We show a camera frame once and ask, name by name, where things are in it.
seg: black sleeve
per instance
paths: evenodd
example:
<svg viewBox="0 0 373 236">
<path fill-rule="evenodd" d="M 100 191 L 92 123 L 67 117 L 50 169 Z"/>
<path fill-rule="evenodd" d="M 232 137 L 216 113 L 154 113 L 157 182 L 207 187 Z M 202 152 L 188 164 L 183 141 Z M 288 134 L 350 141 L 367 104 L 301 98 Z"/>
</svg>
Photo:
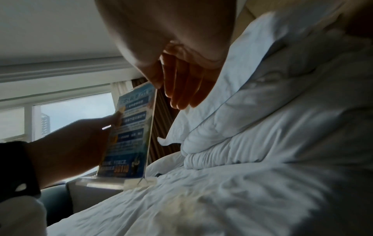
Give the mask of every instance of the black sleeve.
<svg viewBox="0 0 373 236">
<path fill-rule="evenodd" d="M 24 142 L 0 143 L 0 203 L 18 196 L 40 196 Z"/>
</svg>

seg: printed flyer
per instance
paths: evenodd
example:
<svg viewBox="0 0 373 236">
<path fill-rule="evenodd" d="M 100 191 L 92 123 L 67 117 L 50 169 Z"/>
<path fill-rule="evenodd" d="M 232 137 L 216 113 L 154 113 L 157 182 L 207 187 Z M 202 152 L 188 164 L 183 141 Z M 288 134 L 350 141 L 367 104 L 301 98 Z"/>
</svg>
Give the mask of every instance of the printed flyer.
<svg viewBox="0 0 373 236">
<path fill-rule="evenodd" d="M 121 123 L 109 136 L 98 177 L 144 177 L 156 95 L 157 90 L 148 82 L 119 97 Z"/>
</svg>

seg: window frame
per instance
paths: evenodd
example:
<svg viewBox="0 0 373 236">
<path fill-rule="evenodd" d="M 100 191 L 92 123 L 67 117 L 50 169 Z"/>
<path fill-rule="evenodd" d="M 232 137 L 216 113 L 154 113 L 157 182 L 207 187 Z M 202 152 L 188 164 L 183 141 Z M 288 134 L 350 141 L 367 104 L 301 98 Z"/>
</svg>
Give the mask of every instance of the window frame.
<svg viewBox="0 0 373 236">
<path fill-rule="evenodd" d="M 24 134 L 3 139 L 5 142 L 25 141 L 32 142 L 40 138 L 37 122 L 40 122 L 41 113 L 34 109 L 34 106 L 40 106 L 48 103 L 59 102 L 74 98 L 111 93 L 110 84 L 100 86 L 91 86 L 81 89 L 70 89 L 55 93 L 37 94 L 34 96 L 25 96 L 15 99 L 0 100 L 0 110 L 24 108 Z"/>
</svg>

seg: bed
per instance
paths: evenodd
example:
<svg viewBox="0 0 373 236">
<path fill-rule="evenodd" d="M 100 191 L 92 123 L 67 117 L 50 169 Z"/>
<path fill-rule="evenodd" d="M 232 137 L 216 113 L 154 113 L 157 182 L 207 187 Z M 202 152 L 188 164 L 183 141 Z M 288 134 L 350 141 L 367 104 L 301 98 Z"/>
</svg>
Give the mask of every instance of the bed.
<svg viewBox="0 0 373 236">
<path fill-rule="evenodd" d="M 48 227 L 76 235 L 370 235 L 373 47 L 314 26 L 339 3 L 252 22 L 218 83 L 181 111 L 152 163 L 157 184 Z"/>
</svg>

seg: skyscraper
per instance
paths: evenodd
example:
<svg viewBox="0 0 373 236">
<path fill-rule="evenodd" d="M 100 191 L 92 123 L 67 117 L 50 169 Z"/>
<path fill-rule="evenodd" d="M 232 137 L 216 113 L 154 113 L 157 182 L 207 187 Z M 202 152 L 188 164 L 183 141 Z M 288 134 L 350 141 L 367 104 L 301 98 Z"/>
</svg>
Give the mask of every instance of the skyscraper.
<svg viewBox="0 0 373 236">
<path fill-rule="evenodd" d="M 42 138 L 51 132 L 51 119 L 42 113 Z"/>
</svg>

